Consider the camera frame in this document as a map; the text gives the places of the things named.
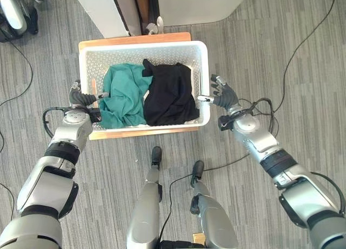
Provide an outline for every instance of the floor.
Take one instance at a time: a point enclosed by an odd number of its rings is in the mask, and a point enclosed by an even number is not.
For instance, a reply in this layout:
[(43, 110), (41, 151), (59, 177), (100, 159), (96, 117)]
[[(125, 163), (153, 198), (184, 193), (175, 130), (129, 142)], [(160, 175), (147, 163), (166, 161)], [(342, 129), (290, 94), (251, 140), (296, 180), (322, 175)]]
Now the floor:
[[(336, 0), (326, 22), (293, 59), (286, 98), (276, 114), (282, 146), (311, 171), (329, 175), (344, 191), (345, 1)], [(330, 4), (331, 0), (245, 0), (222, 21), (166, 31), (189, 31), (194, 40), (203, 41), (210, 72), (224, 76), (240, 97), (267, 96), (277, 106), (290, 55)], [(38, 12), (39, 34), (16, 41), (33, 65), (32, 87), (0, 113), (6, 140), (0, 154), (0, 180), (15, 195), (49, 143), (41, 124), (42, 111), (68, 104), (70, 84), (79, 75), (78, 43), (102, 37), (76, 0), (47, 0)], [(25, 88), (29, 72), (11, 45), (1, 44), (0, 56), (3, 101)], [(64, 248), (125, 248), (131, 211), (153, 146), (163, 148), (161, 224), (169, 210), (169, 183), (190, 173), (197, 159), (209, 168), (242, 156), (245, 150), (232, 133), (218, 130), (217, 118), (223, 111), (212, 107), (211, 112), (210, 122), (198, 132), (88, 142), (77, 164), (78, 199), (73, 212), (61, 221)], [(54, 117), (55, 126), (60, 119)], [(278, 203), (279, 192), (253, 159), (208, 172), (203, 179), (233, 222), (240, 248), (311, 248), (307, 231), (290, 222)], [(164, 239), (191, 240), (201, 228), (188, 212), (189, 180), (174, 184), (172, 195), (173, 214)], [(5, 189), (0, 189), (0, 196), (3, 229), (9, 222), (11, 200)]]

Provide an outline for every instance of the green cloth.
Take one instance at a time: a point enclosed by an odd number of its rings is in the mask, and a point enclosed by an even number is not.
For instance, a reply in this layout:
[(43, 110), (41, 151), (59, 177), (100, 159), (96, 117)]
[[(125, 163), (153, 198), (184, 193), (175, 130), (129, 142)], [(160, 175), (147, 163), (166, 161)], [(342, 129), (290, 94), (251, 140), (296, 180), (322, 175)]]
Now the green cloth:
[(103, 79), (104, 92), (109, 97), (100, 100), (101, 126), (122, 128), (146, 124), (143, 116), (143, 96), (152, 77), (142, 77), (142, 65), (117, 64), (108, 69)]

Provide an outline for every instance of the white wall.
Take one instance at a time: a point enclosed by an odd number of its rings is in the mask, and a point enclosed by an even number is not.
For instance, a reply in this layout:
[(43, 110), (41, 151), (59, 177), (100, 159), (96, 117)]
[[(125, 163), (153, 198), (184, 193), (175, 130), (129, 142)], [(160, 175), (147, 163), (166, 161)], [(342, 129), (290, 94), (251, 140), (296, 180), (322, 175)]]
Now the white wall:
[(243, 0), (158, 0), (164, 25), (210, 23), (228, 17)]
[(129, 36), (114, 0), (78, 0), (105, 38)]

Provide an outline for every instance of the laundry basket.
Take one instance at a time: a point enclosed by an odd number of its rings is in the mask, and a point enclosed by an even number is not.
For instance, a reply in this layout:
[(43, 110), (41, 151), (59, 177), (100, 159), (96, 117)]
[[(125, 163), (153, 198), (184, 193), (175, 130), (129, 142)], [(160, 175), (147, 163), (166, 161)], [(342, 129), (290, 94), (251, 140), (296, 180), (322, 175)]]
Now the laundry basket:
[(210, 119), (209, 105), (197, 100), (198, 95), (209, 95), (208, 51), (205, 44), (200, 41), (86, 47), (79, 53), (82, 92), (86, 94), (103, 92), (103, 77), (111, 65), (120, 63), (142, 64), (145, 58), (154, 65), (179, 62), (191, 69), (192, 95), (197, 108), (199, 108), (199, 118), (185, 124), (169, 126), (142, 124), (117, 129), (104, 129), (99, 124), (94, 123), (94, 132), (190, 128), (208, 123)]

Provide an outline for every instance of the robot forearm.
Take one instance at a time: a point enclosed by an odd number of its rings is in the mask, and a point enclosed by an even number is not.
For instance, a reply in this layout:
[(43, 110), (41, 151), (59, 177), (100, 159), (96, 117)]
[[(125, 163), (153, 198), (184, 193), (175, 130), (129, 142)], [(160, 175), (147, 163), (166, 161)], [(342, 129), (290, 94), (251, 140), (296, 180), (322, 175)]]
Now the robot forearm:
[(198, 99), (227, 110), (228, 115), (219, 118), (220, 129), (230, 129), (272, 177), (275, 186), (283, 190), (279, 200), (290, 219), (297, 226), (309, 229), (316, 248), (346, 248), (346, 219), (333, 196), (261, 127), (250, 111), (238, 104), (235, 92), (219, 76), (213, 75), (211, 79), (217, 83), (214, 87), (221, 87), (222, 94)]
[[(79, 82), (75, 83), (71, 90), (74, 97), (79, 91)], [(89, 103), (71, 103), (72, 107), (65, 109), (62, 125), (19, 193), (20, 217), (1, 234), (1, 249), (62, 248), (58, 220), (72, 210), (78, 193), (78, 184), (72, 180), (75, 165), (92, 132), (92, 123), (101, 120), (99, 111), (86, 107)]]

